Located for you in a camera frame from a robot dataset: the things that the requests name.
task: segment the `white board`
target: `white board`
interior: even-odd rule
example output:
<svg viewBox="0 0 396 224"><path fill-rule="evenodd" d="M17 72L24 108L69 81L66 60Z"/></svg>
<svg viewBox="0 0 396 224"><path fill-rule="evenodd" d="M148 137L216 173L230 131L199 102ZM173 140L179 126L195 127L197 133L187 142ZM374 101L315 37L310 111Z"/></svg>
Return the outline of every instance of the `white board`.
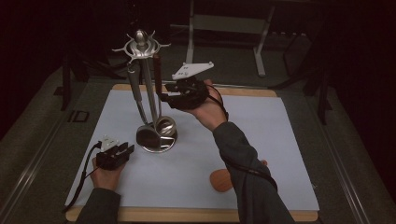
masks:
<svg viewBox="0 0 396 224"><path fill-rule="evenodd" d="M145 92L143 104L149 118L149 103ZM297 146L290 121L280 98L223 95L230 121L244 131L249 143L267 160L278 192L289 210L318 211L318 201ZM135 151L120 178L117 193L120 206L161 208L221 208L236 209L233 189L215 191L210 174L225 168L212 132L194 116L171 109L163 103L163 114L177 123L176 144L161 154L149 153L135 143L135 133L143 125L131 91L111 91L92 135L89 149L109 135L121 143L135 144ZM76 175L65 204L71 201L85 158ZM87 172L92 170L91 159ZM75 205L84 205L92 191L89 178Z"/></svg>

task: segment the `dark long-sleeve shirt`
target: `dark long-sleeve shirt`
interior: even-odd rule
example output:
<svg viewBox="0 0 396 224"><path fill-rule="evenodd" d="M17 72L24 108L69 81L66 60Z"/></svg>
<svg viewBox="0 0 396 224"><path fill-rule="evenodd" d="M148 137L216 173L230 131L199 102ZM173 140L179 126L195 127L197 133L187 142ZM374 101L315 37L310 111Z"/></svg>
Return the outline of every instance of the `dark long-sleeve shirt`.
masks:
<svg viewBox="0 0 396 224"><path fill-rule="evenodd" d="M220 155L234 163L270 175L267 166L257 159L257 151L233 123L222 123L214 130ZM294 223L274 186L266 179L227 165L238 202L240 223ZM107 189L94 189L78 216L77 224L117 223L120 195Z"/></svg>

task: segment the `dark floor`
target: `dark floor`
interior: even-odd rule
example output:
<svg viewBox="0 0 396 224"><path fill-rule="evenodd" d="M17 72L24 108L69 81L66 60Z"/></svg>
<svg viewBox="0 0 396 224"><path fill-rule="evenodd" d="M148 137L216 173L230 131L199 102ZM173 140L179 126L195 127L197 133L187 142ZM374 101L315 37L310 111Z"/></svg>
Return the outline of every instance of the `dark floor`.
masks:
<svg viewBox="0 0 396 224"><path fill-rule="evenodd" d="M215 68L199 76L225 85L266 88L289 78L283 52L290 38L270 35L262 53L267 77L256 75L250 48L196 45L194 62L211 61ZM301 46L306 39L301 38ZM164 79L185 60L187 46L162 49ZM2 223L63 223L61 213L85 149L100 117L114 80L92 74L88 83L73 81L68 109L60 111L62 98L54 96L62 85L61 70L48 78L0 145L0 205L13 205ZM305 80L281 91L297 143L311 178L322 223L395 223L396 206L389 197L365 151L360 137L333 89L329 91L327 125L316 114L318 97L304 96ZM66 122L71 110L89 111L85 123ZM36 171L19 195L13 194L24 171Z"/></svg>

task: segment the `dark background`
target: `dark background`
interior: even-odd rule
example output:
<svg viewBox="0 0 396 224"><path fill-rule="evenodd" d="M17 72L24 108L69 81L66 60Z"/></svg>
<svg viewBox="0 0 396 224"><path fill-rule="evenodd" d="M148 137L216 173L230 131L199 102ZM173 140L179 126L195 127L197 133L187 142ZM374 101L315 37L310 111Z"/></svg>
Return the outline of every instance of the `dark background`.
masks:
<svg viewBox="0 0 396 224"><path fill-rule="evenodd" d="M219 1L217 6L203 4L197 9L219 10L221 5L237 3ZM128 1L8 0L2 1L0 8L3 68L0 137L19 117L49 74L61 66L64 55L72 47L97 61L106 62L108 50L123 46L125 33L130 33L135 25L130 22L138 16L131 13ZM139 22L146 29L157 30L166 40L169 38L166 24L188 24L188 8L189 1L184 0L145 1L139 13L154 11L158 16L145 17ZM287 34L301 29L301 10L306 7L279 7L270 29ZM358 1L353 7L342 10L340 17L330 23L328 39L321 42L334 57L331 59L331 85L337 90L394 201L395 10L393 1ZM236 10L234 13L253 15L256 12Z"/></svg>

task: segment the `hand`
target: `hand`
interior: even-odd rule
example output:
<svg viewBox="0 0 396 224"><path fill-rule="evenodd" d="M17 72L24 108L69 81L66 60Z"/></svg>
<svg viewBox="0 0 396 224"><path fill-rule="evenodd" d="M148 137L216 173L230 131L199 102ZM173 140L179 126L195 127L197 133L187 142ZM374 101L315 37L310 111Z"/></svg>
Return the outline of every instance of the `hand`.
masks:
<svg viewBox="0 0 396 224"><path fill-rule="evenodd" d="M92 159L94 171L91 173L91 180L95 188L116 190L119 184L120 174L126 162L113 171L104 170L96 166L96 157Z"/></svg>
<svg viewBox="0 0 396 224"><path fill-rule="evenodd" d="M204 81L206 85L212 86L212 80L207 79ZM216 98L219 102L221 101L221 96L217 91L213 90L211 87L207 87L209 94ZM221 123L226 122L227 118L224 111L221 109L220 105L216 102L207 98L203 104L198 106L193 110L186 110L186 112L194 115L207 129L211 132L215 130Z"/></svg>

